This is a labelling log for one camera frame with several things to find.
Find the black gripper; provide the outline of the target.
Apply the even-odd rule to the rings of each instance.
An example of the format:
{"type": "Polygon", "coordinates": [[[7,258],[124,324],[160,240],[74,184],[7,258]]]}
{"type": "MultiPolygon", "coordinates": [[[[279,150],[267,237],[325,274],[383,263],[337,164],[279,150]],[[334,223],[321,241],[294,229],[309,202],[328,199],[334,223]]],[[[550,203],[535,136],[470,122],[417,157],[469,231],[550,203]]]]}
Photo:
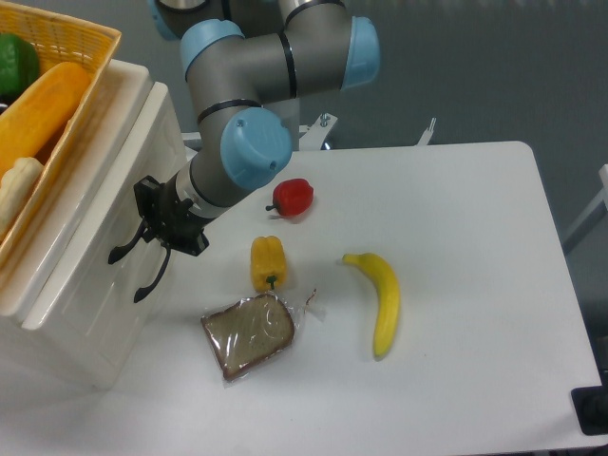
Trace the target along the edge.
{"type": "Polygon", "coordinates": [[[145,243],[165,242],[171,249],[193,257],[209,246],[205,220],[191,211],[194,202],[190,198],[180,199],[174,182],[161,184],[146,176],[134,185],[134,194],[145,243]]]}

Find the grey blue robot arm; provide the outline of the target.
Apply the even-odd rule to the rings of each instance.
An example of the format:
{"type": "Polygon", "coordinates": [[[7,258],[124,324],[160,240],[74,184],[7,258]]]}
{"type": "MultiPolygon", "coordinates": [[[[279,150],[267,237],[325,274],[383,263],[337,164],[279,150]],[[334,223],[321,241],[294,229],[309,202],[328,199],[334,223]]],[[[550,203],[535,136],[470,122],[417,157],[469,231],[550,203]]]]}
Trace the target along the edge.
{"type": "Polygon", "coordinates": [[[372,21],[341,1],[152,1],[161,35],[180,43],[201,151],[171,179],[134,187],[138,241],[196,256],[204,227],[289,162],[289,130],[270,105],[370,83],[380,67],[372,21]]]}

